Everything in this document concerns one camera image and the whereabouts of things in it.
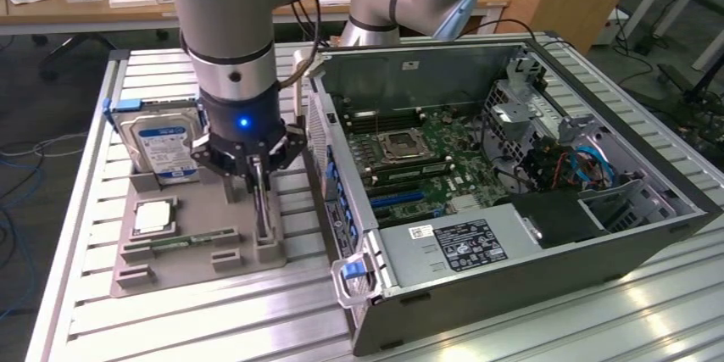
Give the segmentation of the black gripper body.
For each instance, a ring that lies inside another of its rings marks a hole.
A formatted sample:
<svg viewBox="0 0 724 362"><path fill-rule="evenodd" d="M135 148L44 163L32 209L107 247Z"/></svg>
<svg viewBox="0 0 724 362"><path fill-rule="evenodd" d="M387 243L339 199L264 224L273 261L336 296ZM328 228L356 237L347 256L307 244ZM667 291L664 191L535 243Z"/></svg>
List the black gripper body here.
<svg viewBox="0 0 724 362"><path fill-rule="evenodd" d="M201 163L219 175L248 175L248 157L253 155L260 157L265 170L279 169L284 156L271 153L287 135L279 94L277 84L243 101L199 93L209 131L209 155Z"/></svg>

